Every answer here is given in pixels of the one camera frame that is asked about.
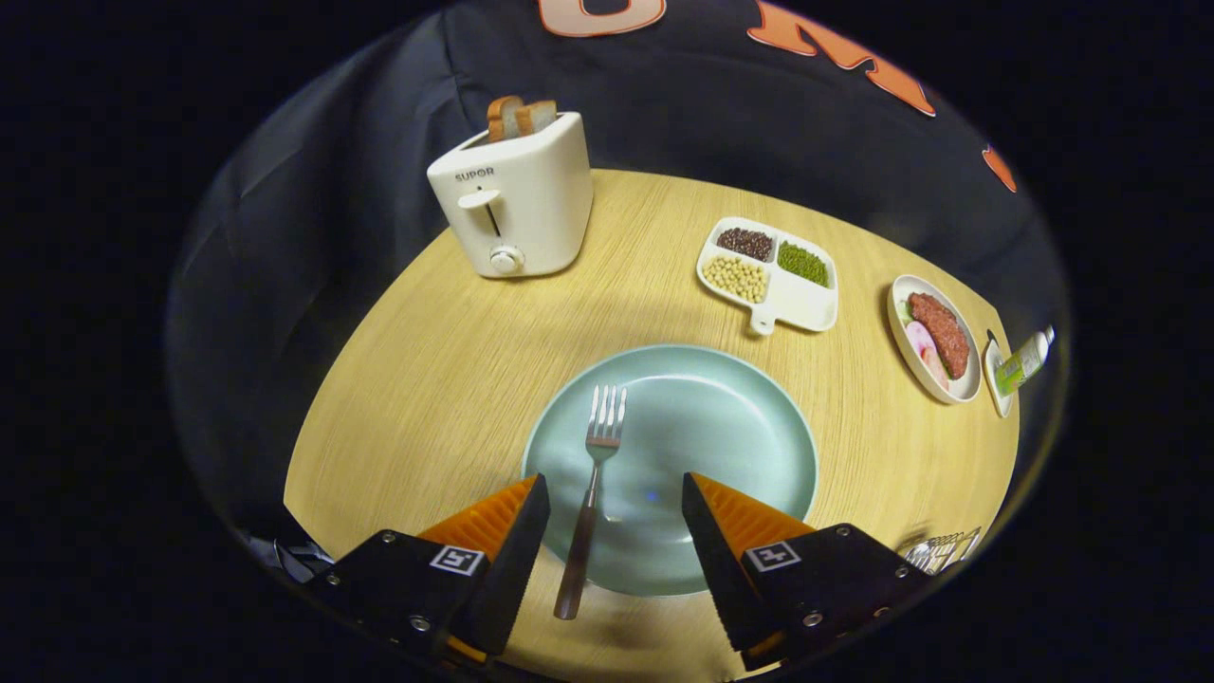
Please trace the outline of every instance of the steak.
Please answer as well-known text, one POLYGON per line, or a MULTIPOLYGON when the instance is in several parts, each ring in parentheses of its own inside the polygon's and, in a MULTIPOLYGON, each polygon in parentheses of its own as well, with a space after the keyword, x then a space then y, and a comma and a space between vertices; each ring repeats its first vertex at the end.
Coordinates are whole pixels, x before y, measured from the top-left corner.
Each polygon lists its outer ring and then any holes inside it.
POLYGON ((957 380, 965 375, 965 368, 970 363, 970 346, 953 311, 931 294, 912 294, 907 302, 910 303, 910 317, 921 321, 927 328, 927 334, 931 334, 948 379, 957 380))

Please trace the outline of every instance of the white toaster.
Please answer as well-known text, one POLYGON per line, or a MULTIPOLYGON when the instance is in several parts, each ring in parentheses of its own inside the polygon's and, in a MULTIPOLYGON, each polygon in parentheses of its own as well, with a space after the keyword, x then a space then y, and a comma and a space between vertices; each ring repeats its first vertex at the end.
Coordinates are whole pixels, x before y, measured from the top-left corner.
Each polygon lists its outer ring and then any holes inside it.
POLYGON ((577 257, 594 184, 582 115, 561 112, 544 130, 466 140, 426 169, 472 267, 484 277, 556 272, 577 257))

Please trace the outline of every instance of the white divided plate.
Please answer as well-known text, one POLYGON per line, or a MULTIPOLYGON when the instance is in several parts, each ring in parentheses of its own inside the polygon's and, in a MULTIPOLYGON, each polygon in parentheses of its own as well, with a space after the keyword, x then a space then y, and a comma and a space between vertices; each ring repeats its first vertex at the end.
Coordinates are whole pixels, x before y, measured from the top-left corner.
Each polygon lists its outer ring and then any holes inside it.
POLYGON ((920 277, 903 274, 895 279, 894 284, 890 284, 890 295, 885 302, 890 318, 890 329, 894 331, 894 338, 897 340, 902 359, 907 363, 907 368, 910 369, 915 379, 919 380, 919 383, 923 385, 924 389, 946 404, 968 404, 972 402, 978 395, 978 385, 982 383, 982 362, 978 360, 977 345, 974 343, 974 334, 970 332, 970 325, 966 324, 965 315, 957 309, 957 306, 953 304, 948 296, 920 277), (931 294, 946 308, 953 311, 953 314, 957 315, 957 321, 961 325, 961 332, 965 334, 965 343, 970 347, 970 358, 965 364, 965 375, 957 380, 949 380, 948 387, 942 386, 931 375, 931 371, 927 370, 927 364, 915 353, 910 336, 907 334, 906 325, 910 321, 910 318, 902 314, 900 308, 907 306, 907 297, 915 292, 931 294))
POLYGON ((839 274, 835 272, 834 258, 822 246, 782 229, 776 229, 770 224, 738 216, 727 216, 717 221, 713 230, 708 233, 704 247, 699 251, 699 258, 696 261, 696 275, 699 277, 704 286, 708 286, 717 296, 750 308, 750 326, 759 334, 771 334, 776 329, 777 319, 802 329, 826 331, 834 326, 839 318, 839 274), (725 246, 717 246, 716 238, 726 229, 734 227, 762 232, 771 237, 771 254, 767 255, 767 260, 760 261, 745 254, 731 251, 725 246), (779 245, 784 241, 822 258, 827 266, 827 286, 779 267, 776 256, 779 254, 779 245), (710 283, 704 277, 704 267, 714 256, 737 256, 744 262, 762 266, 764 272, 767 273, 767 291, 764 300, 753 303, 710 283))

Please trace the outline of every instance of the light blue plate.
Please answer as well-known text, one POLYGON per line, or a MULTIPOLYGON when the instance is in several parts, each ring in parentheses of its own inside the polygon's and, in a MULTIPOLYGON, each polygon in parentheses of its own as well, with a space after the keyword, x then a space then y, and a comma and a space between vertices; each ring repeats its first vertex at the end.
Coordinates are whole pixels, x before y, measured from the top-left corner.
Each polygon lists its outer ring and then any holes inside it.
POLYGON ((544 545, 562 560, 594 467, 585 436, 596 385, 628 387, 628 410, 619 451, 603 465, 586 571, 594 584, 632 596, 708 587, 680 508, 685 472, 805 518, 817 484, 817 448, 792 398, 728 354, 645 347, 567 385, 527 444, 523 477, 548 479, 552 516, 544 545))

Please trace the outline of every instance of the round table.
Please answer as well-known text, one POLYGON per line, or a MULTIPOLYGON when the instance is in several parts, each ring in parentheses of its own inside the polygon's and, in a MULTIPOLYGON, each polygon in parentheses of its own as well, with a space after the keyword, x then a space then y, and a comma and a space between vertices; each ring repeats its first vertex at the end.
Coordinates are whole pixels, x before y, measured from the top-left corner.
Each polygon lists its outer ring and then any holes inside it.
MULTIPOLYGON (((531 429, 561 387, 651 345, 726 352, 788 392, 819 450, 811 527, 847 522, 891 550, 989 528, 1016 457, 1019 403, 1000 419, 986 388, 969 404, 930 398, 898 353, 885 297, 900 274, 927 279, 965 315, 980 353, 988 329, 1009 348, 994 307, 902 246, 804 206, 680 177, 592 176, 585 241, 565 271, 482 278, 447 229, 358 325, 312 403, 283 495, 328 553, 340 559, 385 528, 416 534, 517 482, 531 429), (833 256, 832 329, 749 334, 750 312, 699 283, 696 257, 731 215, 833 256)), ((707 592, 636 598, 589 585, 578 619, 561 621, 562 570, 541 548, 504 661, 578 681, 745 676, 707 592)))

